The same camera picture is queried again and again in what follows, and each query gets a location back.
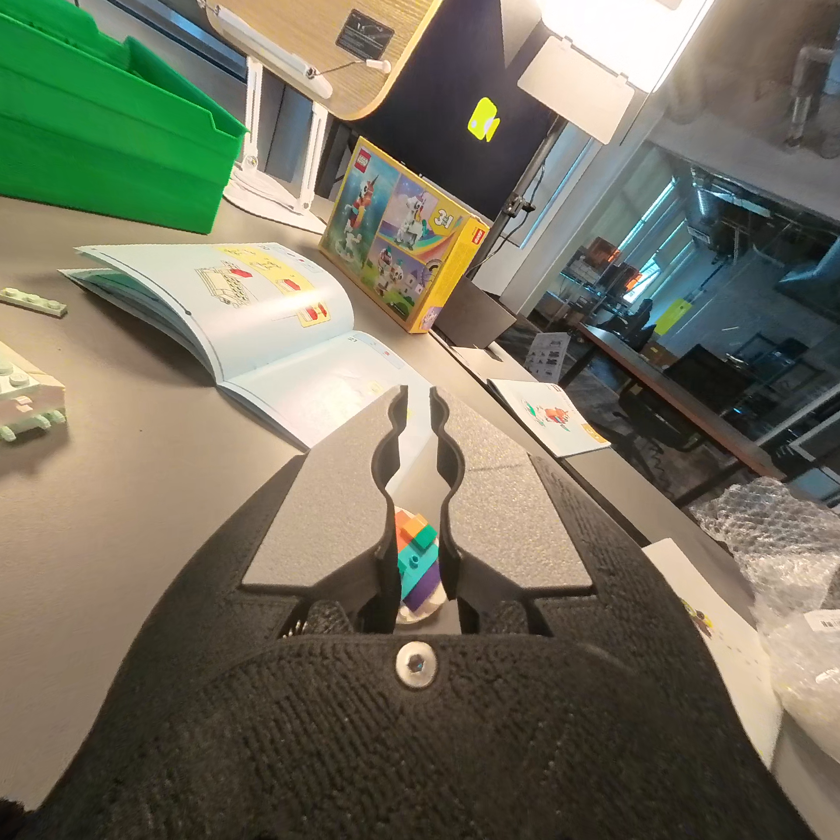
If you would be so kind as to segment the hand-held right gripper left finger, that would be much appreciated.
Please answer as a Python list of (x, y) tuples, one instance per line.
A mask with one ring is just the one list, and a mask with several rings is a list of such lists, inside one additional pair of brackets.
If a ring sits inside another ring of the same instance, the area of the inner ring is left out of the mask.
[(376, 398), (305, 456), (241, 581), (254, 592), (398, 596), (394, 504), (407, 386)]

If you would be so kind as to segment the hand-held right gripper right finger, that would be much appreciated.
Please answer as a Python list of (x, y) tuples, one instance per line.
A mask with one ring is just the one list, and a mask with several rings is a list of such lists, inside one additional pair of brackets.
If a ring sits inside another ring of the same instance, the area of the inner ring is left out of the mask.
[(458, 599), (590, 595), (592, 578), (537, 469), (515, 440), (446, 390), (429, 392), (437, 472), (440, 572)]

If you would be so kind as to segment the colourful lego piece cluster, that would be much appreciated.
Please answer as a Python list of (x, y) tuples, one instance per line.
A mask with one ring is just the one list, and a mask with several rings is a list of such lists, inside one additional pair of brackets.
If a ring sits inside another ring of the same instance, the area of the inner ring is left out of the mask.
[(426, 621), (446, 603), (438, 561), (436, 528), (421, 514), (395, 507), (397, 569), (401, 578), (398, 627)]

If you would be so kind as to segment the yellow lego set box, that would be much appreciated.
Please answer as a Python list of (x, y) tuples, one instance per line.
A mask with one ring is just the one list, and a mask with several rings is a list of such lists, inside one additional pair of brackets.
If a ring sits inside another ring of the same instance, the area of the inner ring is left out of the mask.
[(319, 250), (408, 333), (428, 333), (489, 226), (359, 138)]

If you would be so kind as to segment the pale green lego assembly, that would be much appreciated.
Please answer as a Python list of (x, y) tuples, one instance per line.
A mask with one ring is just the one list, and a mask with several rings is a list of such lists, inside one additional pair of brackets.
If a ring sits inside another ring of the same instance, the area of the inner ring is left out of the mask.
[(66, 388), (1, 343), (1, 439), (13, 443), (32, 430), (67, 422)]

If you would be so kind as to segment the pale green lego plate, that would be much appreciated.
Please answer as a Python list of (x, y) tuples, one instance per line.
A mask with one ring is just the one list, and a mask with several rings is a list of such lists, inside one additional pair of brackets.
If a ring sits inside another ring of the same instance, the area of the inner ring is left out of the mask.
[(44, 314), (54, 319), (63, 319), (67, 315), (66, 304), (12, 287), (1, 289), (1, 302), (10, 307)]

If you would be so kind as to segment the dark grey box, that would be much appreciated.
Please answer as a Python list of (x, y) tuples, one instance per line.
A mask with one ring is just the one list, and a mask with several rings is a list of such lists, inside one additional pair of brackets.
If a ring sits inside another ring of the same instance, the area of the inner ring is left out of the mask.
[(437, 316), (433, 331), (452, 346), (486, 350), (516, 320), (496, 298), (463, 277)]

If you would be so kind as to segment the long wooden table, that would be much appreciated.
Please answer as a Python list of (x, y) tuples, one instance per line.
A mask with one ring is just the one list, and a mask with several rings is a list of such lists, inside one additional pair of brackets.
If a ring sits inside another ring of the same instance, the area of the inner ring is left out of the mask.
[(693, 424), (706, 439), (714, 442), (734, 458), (734, 461), (716, 474), (714, 479), (709, 479), (686, 495), (685, 504), (735, 474), (740, 468), (750, 469), (757, 476), (786, 480), (785, 473), (777, 468), (768, 452), (726, 423), (683, 386), (670, 380), (664, 372), (657, 370), (620, 337), (584, 324), (576, 324), (571, 330), (588, 342), (590, 348), (561, 377), (561, 387), (567, 387), (597, 354), (603, 354), (617, 364), (635, 383), (643, 385), (663, 398), (667, 404), (675, 408), (679, 415)]

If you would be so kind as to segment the white paper sheet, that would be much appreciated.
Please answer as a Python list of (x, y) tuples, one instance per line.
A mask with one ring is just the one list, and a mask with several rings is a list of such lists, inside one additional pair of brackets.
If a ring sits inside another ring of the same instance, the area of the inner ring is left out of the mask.
[(644, 553), (681, 600), (704, 639), (744, 731), (764, 765), (772, 766), (783, 711), (771, 685), (760, 636), (706, 581), (672, 539)]

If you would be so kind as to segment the bubble wrap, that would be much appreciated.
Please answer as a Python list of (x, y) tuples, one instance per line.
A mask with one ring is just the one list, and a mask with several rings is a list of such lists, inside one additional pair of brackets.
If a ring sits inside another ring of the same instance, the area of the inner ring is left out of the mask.
[(771, 614), (838, 605), (839, 518), (776, 479), (732, 485), (689, 513), (721, 543)]

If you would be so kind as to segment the black light stand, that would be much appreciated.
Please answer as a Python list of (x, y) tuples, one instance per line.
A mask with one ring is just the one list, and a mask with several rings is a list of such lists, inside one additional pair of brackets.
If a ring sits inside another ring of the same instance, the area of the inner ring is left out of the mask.
[(490, 227), (489, 232), (482, 239), (475, 257), (471, 260), (467, 270), (465, 271), (463, 279), (469, 281), (474, 280), (480, 267), (482, 267), (491, 257), (493, 248), (496, 246), (497, 242), (500, 241), (508, 223), (512, 219), (516, 218), (525, 206), (530, 207), (530, 209), (525, 210), (526, 215), (529, 215), (532, 212), (532, 201), (527, 199), (527, 190), (534, 182), (534, 179), (538, 177), (539, 173), (544, 171), (546, 160), (548, 159), (549, 154), (556, 144), (557, 139), (562, 134), (562, 131), (565, 129), (567, 123), (568, 121), (560, 115), (555, 117), (530, 163), (502, 206), (502, 209), (500, 210), (493, 225)]

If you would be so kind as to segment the clear plastic bag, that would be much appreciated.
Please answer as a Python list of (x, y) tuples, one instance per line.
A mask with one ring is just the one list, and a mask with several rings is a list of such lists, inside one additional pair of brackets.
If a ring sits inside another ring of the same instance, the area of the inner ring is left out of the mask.
[(752, 614), (784, 711), (839, 761), (839, 610), (804, 612), (756, 596)]

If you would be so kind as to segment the wooden tilted stand board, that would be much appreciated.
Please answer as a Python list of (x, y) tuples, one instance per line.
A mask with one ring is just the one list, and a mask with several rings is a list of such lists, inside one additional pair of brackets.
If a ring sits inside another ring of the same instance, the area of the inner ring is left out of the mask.
[(246, 136), (225, 198), (247, 212), (315, 233), (312, 211), (329, 120), (322, 105), (246, 56)]

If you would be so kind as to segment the studio light panel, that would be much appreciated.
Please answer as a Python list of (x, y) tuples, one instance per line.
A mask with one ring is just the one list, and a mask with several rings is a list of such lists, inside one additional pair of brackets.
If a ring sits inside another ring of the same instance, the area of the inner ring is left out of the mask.
[(537, 2), (550, 31), (518, 87), (609, 144), (634, 96), (667, 79), (712, 1)]

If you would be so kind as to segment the wooden board with black label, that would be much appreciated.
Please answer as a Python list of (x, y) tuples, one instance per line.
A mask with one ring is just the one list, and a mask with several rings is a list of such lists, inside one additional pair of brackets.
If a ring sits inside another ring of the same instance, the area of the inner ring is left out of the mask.
[(345, 122), (384, 101), (441, 1), (199, 2), (232, 46)]

